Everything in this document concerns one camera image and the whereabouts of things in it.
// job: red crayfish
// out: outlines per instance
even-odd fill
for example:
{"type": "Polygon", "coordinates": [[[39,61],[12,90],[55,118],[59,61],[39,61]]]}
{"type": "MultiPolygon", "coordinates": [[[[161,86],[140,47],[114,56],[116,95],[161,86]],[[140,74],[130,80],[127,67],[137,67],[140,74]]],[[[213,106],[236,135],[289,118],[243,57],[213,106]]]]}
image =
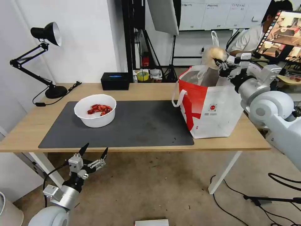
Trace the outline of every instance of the red crayfish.
{"type": "Polygon", "coordinates": [[[100,116],[103,116],[107,113],[109,113],[112,110],[110,106],[107,105],[92,105],[91,109],[87,111],[88,115],[92,115],[95,112],[101,112],[100,116]]]}

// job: wooden table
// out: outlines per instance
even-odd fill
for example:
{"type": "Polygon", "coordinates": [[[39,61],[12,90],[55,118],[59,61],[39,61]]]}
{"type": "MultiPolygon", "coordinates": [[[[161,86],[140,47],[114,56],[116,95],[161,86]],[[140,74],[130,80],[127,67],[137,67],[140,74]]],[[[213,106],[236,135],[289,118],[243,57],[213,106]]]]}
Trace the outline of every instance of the wooden table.
{"type": "MultiPolygon", "coordinates": [[[[66,88],[72,84],[59,84],[66,88]]],[[[34,160],[49,173],[54,169],[51,162],[44,153],[48,152],[78,152],[78,148],[38,148],[40,142],[49,131],[50,127],[69,101],[92,95],[105,93],[116,100],[170,100],[175,84],[174,83],[132,83],[128,91],[103,91],[101,84],[85,83],[75,88],[56,104],[46,107],[35,107],[33,110],[9,133],[0,143],[0,152],[29,152],[34,160]]],[[[44,98],[42,102],[52,103],[53,100],[44,98]]],[[[88,148],[87,152],[102,152],[103,148],[88,148]]],[[[110,152],[155,152],[155,151],[230,151],[229,159],[220,173],[212,181],[208,188],[213,194],[222,182],[228,171],[238,159],[242,151],[270,150],[270,145],[249,119],[242,114],[234,131],[229,137],[194,139],[192,146],[157,146],[157,147],[110,147],[110,152]]],[[[50,175],[50,178],[61,187],[63,178],[58,172],[50,175]]]]}

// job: person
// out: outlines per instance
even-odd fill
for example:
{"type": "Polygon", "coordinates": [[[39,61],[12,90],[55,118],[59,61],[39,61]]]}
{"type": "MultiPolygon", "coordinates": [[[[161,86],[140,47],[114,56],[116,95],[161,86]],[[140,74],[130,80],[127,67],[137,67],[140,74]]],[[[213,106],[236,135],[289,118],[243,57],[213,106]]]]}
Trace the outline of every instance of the person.
{"type": "Polygon", "coordinates": [[[292,11],[293,5],[289,0],[277,2],[272,0],[263,18],[264,22],[248,29],[241,37],[234,40],[235,44],[230,50],[230,55],[236,56],[238,53],[252,53],[259,45],[264,34],[268,31],[271,22],[275,19],[279,10],[292,11]]]}

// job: screen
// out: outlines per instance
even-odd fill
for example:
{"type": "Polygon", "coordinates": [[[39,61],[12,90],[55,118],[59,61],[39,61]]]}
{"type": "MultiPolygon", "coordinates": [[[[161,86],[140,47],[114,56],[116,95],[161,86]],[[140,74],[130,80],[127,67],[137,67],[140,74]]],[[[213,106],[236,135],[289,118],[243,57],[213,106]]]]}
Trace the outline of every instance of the screen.
{"type": "Polygon", "coordinates": [[[301,63],[301,13],[279,11],[256,52],[279,61],[301,63]]]}

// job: whiteboard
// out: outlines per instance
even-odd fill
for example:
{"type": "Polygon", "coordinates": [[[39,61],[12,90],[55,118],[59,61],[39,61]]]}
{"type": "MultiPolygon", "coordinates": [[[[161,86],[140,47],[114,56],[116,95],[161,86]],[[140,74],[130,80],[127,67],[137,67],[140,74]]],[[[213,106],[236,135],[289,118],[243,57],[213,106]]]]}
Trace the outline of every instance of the whiteboard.
{"type": "Polygon", "coordinates": [[[260,24],[271,0],[182,0],[179,30],[250,28],[260,24]]]}

